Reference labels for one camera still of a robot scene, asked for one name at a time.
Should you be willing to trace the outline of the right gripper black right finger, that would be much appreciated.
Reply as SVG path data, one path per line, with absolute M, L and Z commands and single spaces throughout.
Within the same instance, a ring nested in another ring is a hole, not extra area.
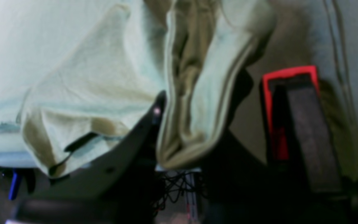
M 270 172 L 226 131 L 201 169 L 209 205 L 204 224 L 349 224 L 340 205 Z

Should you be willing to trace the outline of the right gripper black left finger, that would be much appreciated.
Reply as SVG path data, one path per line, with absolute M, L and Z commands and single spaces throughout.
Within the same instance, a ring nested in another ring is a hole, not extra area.
M 165 91 L 129 134 L 92 166 L 24 199 L 8 224 L 153 224 L 158 132 Z

